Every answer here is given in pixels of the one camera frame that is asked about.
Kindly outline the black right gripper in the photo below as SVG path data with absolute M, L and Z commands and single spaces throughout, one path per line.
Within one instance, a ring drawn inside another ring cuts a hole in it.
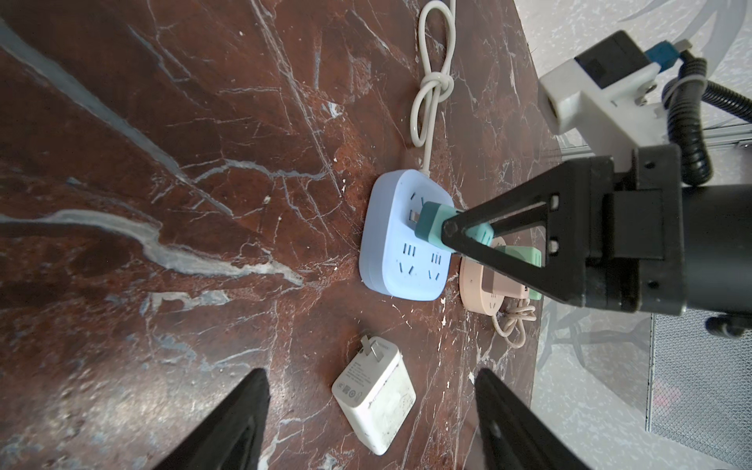
M 751 188 L 685 187 L 675 145 L 634 150 L 604 198 L 605 309 L 751 315 Z M 587 301 L 591 206 L 611 158 L 565 161 L 443 223 L 442 242 L 542 296 Z

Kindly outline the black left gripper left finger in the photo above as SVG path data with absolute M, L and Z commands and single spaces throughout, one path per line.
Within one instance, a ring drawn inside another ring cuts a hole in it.
M 252 370 L 159 469 L 256 469 L 270 404 L 268 376 Z

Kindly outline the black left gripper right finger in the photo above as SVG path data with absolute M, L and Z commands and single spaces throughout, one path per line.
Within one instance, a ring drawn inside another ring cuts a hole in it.
M 479 429 L 487 469 L 579 469 L 571 452 L 489 368 L 475 379 Z

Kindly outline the light green cube adapter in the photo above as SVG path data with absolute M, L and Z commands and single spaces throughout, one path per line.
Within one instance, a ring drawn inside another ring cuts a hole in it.
M 542 266 L 542 252 L 537 248 L 504 245 L 498 246 L 497 250 L 505 253 L 506 255 L 512 256 L 517 260 L 524 260 L 524 262 L 526 262 L 527 264 L 532 264 L 537 268 L 540 268 Z M 524 288 L 528 293 L 528 298 L 531 301 L 540 301 L 542 299 L 542 294 L 540 292 L 533 290 L 528 285 L 525 285 Z

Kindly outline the white cube adapter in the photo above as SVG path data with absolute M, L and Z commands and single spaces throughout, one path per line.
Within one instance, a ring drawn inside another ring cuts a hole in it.
M 376 336 L 363 336 L 360 342 L 332 394 L 358 440 L 381 456 L 405 423 L 416 393 L 397 345 Z

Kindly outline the teal cube adapter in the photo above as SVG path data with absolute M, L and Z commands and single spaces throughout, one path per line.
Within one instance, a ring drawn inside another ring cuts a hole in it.
M 426 202 L 421 210 L 409 212 L 409 222 L 413 225 L 415 236 L 418 239 L 441 250 L 455 253 L 456 250 L 443 242 L 443 236 L 446 232 L 444 225 L 460 213 L 460 210 L 448 205 Z M 456 223 L 450 226 L 450 234 L 460 232 L 485 246 L 491 246 L 495 238 L 493 227 L 487 222 L 466 229 L 460 229 Z

